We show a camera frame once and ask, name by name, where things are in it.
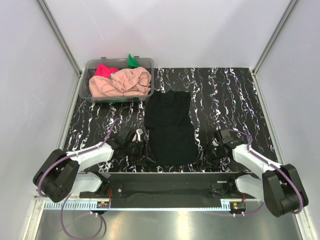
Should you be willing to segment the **black t shirt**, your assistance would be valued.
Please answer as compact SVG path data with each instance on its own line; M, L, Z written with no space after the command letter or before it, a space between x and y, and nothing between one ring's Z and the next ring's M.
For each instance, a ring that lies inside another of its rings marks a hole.
M147 101L144 127L154 166L193 164L199 156L195 128L189 116L191 93L155 91Z

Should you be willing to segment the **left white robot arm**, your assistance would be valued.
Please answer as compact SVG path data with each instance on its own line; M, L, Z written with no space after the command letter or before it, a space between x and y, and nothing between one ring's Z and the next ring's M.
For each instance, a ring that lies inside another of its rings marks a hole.
M156 159L142 130L125 128L118 134L109 132L106 138L82 150L65 152L55 149L33 177L39 194L54 203L64 200L69 194L79 193L103 198L112 191L109 173L90 172L88 168L113 158L127 157L133 165L148 166Z

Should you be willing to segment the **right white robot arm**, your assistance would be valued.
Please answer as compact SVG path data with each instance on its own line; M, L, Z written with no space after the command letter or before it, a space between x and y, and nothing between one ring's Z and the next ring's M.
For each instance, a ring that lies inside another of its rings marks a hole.
M251 173L236 173L221 187L212 188L214 195L229 195L235 199L252 196L275 217L297 215L308 206L305 188L292 164L282 165L252 149L251 135L245 135L249 141L244 143L232 133L232 129L219 129L214 133L213 140L203 146L203 168L216 166L223 158L230 158Z

